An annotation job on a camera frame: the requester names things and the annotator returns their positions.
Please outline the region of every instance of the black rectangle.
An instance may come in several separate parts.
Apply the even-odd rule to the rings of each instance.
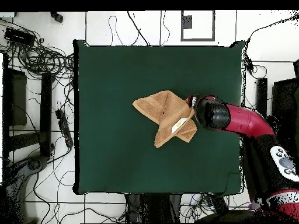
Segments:
[[[26,46],[33,47],[35,36],[29,33],[25,33],[23,31],[11,29],[10,27],[6,28],[6,32],[4,35],[6,40],[14,41],[17,43],[21,43]]]
[[[256,109],[261,115],[267,117],[267,78],[258,78],[256,83]]]
[[[52,81],[51,73],[44,73],[41,76],[41,97],[40,100],[40,132],[46,133],[45,140],[40,142],[40,154],[50,157],[51,154],[51,126],[52,126]]]
[[[294,70],[295,70],[295,76],[299,77],[299,59],[294,62]]]
[[[24,72],[8,68],[7,93],[10,96],[9,126],[26,125],[26,84],[27,77]]]

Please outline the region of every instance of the white floor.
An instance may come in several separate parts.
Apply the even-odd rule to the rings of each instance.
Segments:
[[[63,50],[67,55],[73,53],[72,41],[73,39],[86,40],[89,45],[113,45],[120,46],[132,44],[137,36],[132,21],[128,18],[126,12],[61,12],[63,15],[63,23],[57,23],[51,18],[49,12],[38,13],[18,13],[13,20],[7,18],[8,21],[13,21],[17,25],[21,25],[29,30],[38,32],[40,37],[44,38],[44,46],[57,47]],[[131,12],[131,17],[134,19],[137,27],[141,30],[142,35],[152,46],[160,44],[160,10],[145,11],[145,12]],[[215,11],[215,41],[196,42],[180,41],[180,15],[181,11],[162,11],[162,30],[161,30],[161,44],[165,46],[230,46],[235,40],[247,40],[251,33],[259,27],[267,26],[275,21],[290,17],[288,10],[216,10]],[[199,19],[203,12],[188,11],[188,15],[197,16]],[[200,33],[204,36],[208,28],[200,27]],[[0,30],[5,30],[5,27],[0,26]],[[5,40],[0,33],[0,44]],[[144,46],[146,43],[139,37],[135,46]],[[298,22],[291,21],[283,24],[257,31],[251,38],[249,43],[248,55],[256,65],[263,65],[267,68],[268,78],[268,98],[272,95],[272,86],[275,81],[290,79],[295,77],[293,63],[299,59],[299,30]],[[18,60],[14,59],[14,64],[18,64]],[[263,76],[264,70],[258,67],[257,76]],[[62,84],[67,84],[67,81],[61,80]],[[36,93],[40,92],[40,81],[27,80],[27,99],[36,98],[40,102],[40,96]],[[64,102],[64,87],[58,85],[53,90],[53,107],[59,107],[60,102]],[[246,96],[251,104],[255,104],[255,79],[246,74]],[[271,100],[268,101],[268,114],[270,114]],[[33,124],[39,129],[39,113],[40,106],[35,100],[28,100],[26,111],[31,117]],[[74,115],[70,108],[66,108],[69,115],[69,122],[74,121]],[[58,128],[58,122],[53,113],[52,119],[52,142],[61,136]],[[74,125],[69,125],[70,130],[74,130]],[[32,125],[28,121],[24,127],[14,127],[15,135],[21,133],[28,133],[32,131]],[[31,151],[38,148],[38,145],[33,145],[24,149],[19,149],[11,152],[10,159],[14,162],[25,158]],[[56,154],[58,157],[67,151],[64,140],[61,138],[57,141]],[[106,218],[99,216],[91,210],[83,211],[85,208],[91,208],[94,211],[107,215],[110,217],[120,216],[125,209],[124,195],[121,194],[107,194],[107,193],[89,193],[87,195],[75,195],[72,192],[71,186],[59,186],[59,182],[52,173],[53,166],[59,167],[55,170],[59,179],[69,170],[74,170],[74,151],[68,154],[62,161],[61,159],[49,164],[45,170],[40,173],[39,183],[36,191],[39,196],[46,201],[51,202],[50,213],[44,220],[44,223],[57,223],[54,216],[54,209],[57,202],[60,202],[59,220],[66,214],[80,212],[76,215],[66,216],[62,223],[101,223]],[[32,192],[33,184],[36,181],[36,175],[32,176],[26,190],[28,194],[26,198],[26,208],[29,216],[37,216],[41,219],[48,211],[48,205],[40,201]],[[61,180],[66,185],[74,183],[74,173],[67,173]],[[185,194],[182,198],[182,203],[190,202],[191,194]],[[246,189],[243,193],[235,196],[230,196],[230,208],[242,205],[246,209],[249,197]],[[186,208],[182,207],[182,213],[186,212]]]

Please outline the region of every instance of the cloth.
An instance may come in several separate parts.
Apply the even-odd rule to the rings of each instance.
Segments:
[[[161,91],[140,98],[133,102],[133,106],[159,125],[154,142],[156,148],[175,136],[189,143],[197,130],[191,120],[194,110],[171,91]]]

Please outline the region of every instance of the black cable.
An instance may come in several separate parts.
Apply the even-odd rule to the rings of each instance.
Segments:
[[[62,176],[61,176],[61,179],[60,180],[58,180],[58,182],[59,182],[59,184],[58,184],[58,188],[57,188],[57,202],[59,202],[59,200],[58,200],[58,192],[59,192],[59,186],[60,186],[60,184],[63,184],[62,182],[61,182],[61,180],[63,179],[63,177],[67,174],[67,173],[70,173],[70,172],[74,172],[75,173],[75,171],[72,171],[72,170],[70,170],[70,171],[66,171]],[[58,209],[57,209],[57,217],[55,216],[55,218],[56,218],[56,220],[57,220],[57,223],[59,223],[59,203],[57,203],[57,207],[58,207]]]
[[[131,21],[133,22],[136,30],[139,32],[140,36],[143,38],[143,40],[145,41],[145,43],[147,44],[147,46],[149,46],[148,42],[146,41],[146,39],[143,37],[143,35],[140,33],[140,30],[138,29],[138,27],[135,24],[135,21],[132,19],[132,17],[130,16],[130,13],[127,11],[129,18],[131,19]]]
[[[256,72],[258,71],[258,67],[262,67],[262,68],[264,68],[264,69],[266,70],[266,73],[265,73],[265,75],[264,75],[262,78],[265,78],[265,77],[266,77],[266,75],[267,75],[267,68],[266,68],[265,66],[262,66],[262,65],[253,65],[253,66],[256,67]],[[258,79],[258,78],[256,78],[255,76],[252,75],[252,74],[255,74],[256,72],[253,72],[253,71],[250,71],[250,70],[249,70],[249,74],[250,74],[253,78]]]
[[[290,17],[290,18],[283,19],[283,20],[279,20],[279,21],[274,22],[274,23],[272,23],[272,24],[270,24],[270,25],[267,25],[267,26],[265,26],[265,27],[260,27],[260,28],[258,28],[258,29],[256,29],[255,31],[252,32],[252,34],[251,34],[251,35],[249,36],[249,38],[247,39],[247,41],[246,41],[246,43],[245,43],[245,47],[244,47],[244,54],[245,54],[246,66],[249,68],[249,71],[252,70],[251,67],[253,67],[253,64],[252,64],[251,59],[249,59],[249,56],[248,56],[248,54],[247,54],[247,49],[248,49],[248,44],[249,44],[249,42],[250,42],[250,40],[251,40],[252,35],[253,35],[255,32],[260,31],[260,30],[262,30],[262,29],[265,29],[265,28],[268,28],[268,27],[272,27],[272,26],[274,26],[274,25],[276,25],[276,24],[284,23],[284,22],[287,22],[287,21],[289,21],[289,20],[297,20],[298,18],[299,18],[299,13],[296,13],[294,16],[292,16],[292,17]]]
[[[168,37],[167,37],[167,41],[169,40],[169,37],[170,37],[170,35],[171,35],[171,33],[170,33],[170,31],[169,31],[169,29],[165,26],[165,24],[164,24],[164,19],[165,19],[165,15],[166,15],[166,11],[164,12],[164,17],[163,17],[163,26],[167,29],[167,31],[168,31]]]
[[[35,196],[36,196],[38,199],[44,201],[44,202],[48,205],[48,207],[49,207],[48,212],[45,214],[43,220],[41,220],[41,222],[40,222],[40,224],[43,224],[43,221],[45,220],[45,218],[47,217],[47,215],[48,215],[49,212],[50,212],[51,205],[50,205],[46,200],[44,200],[43,198],[41,198],[40,196],[37,195],[35,189],[36,189],[36,184],[37,184],[38,180],[39,180],[39,173],[37,173],[37,178],[36,178],[35,184],[34,184],[34,186],[33,186],[33,192],[34,192]]]
[[[68,152],[67,153],[65,153],[63,156],[60,156],[60,157],[58,157],[58,158],[56,158],[56,159],[54,159],[54,160],[58,160],[59,158],[64,158],[69,152],[71,151],[71,149],[69,149],[68,150]],[[61,159],[61,161],[59,162],[59,164],[56,166],[56,168],[55,169],[57,169],[57,167],[61,164],[61,162],[63,161],[63,159]],[[50,175],[52,174],[53,172],[51,172],[40,184],[38,184],[38,186],[40,186],[47,178],[49,178],[50,177]],[[25,199],[31,194],[33,192],[33,190],[31,191],[31,192],[29,192],[26,196],[25,196]]]
[[[108,19],[108,25],[109,25],[109,27],[110,27],[110,31],[111,31],[111,35],[112,35],[111,46],[112,46],[112,44],[113,44],[113,32],[112,32],[112,28],[111,28],[111,25],[110,25],[110,18],[112,18],[112,17],[115,17],[115,20],[116,20],[116,22],[115,22],[115,32],[116,32],[116,34],[117,34],[117,36],[118,36],[118,38],[119,38],[119,41],[121,42],[121,44],[122,44],[123,46],[125,46],[125,45],[123,44],[123,42],[121,41],[121,39],[120,39],[120,37],[119,37],[119,34],[118,34],[118,32],[117,32],[117,27],[116,27],[116,24],[117,24],[117,17],[116,17],[115,15],[111,15],[111,16],[109,17],[109,19]],[[139,38],[139,32],[138,32],[138,35],[137,35],[137,38],[135,39],[135,41],[134,41],[132,44],[130,44],[129,46],[133,46],[133,45],[137,42],[138,38]]]
[[[62,217],[62,219],[59,221],[59,224],[61,224],[61,222],[63,221],[63,219],[64,219],[66,216],[77,215],[77,214],[80,214],[80,213],[82,213],[82,212],[84,212],[84,211],[87,211],[87,210],[89,210],[89,211],[93,211],[95,214],[97,214],[97,215],[99,215],[99,216],[102,216],[102,217],[105,217],[105,218],[109,219],[111,222],[119,223],[119,222],[117,221],[117,219],[114,218],[114,217],[109,217],[109,216],[103,215],[103,214],[101,214],[101,213],[98,213],[98,212],[96,212],[96,211],[95,211],[94,209],[92,209],[92,208],[86,208],[85,210],[82,210],[82,211],[79,211],[79,212],[76,212],[76,213],[69,213],[69,214],[64,215],[64,217]]]

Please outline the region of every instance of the green table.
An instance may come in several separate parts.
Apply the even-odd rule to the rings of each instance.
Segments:
[[[132,102],[170,90],[182,99],[212,93],[240,105],[244,44],[106,47],[75,40],[79,138],[75,139],[74,191],[239,193],[237,135],[202,129],[196,123],[198,130],[190,143],[172,138],[157,149],[158,126]]]

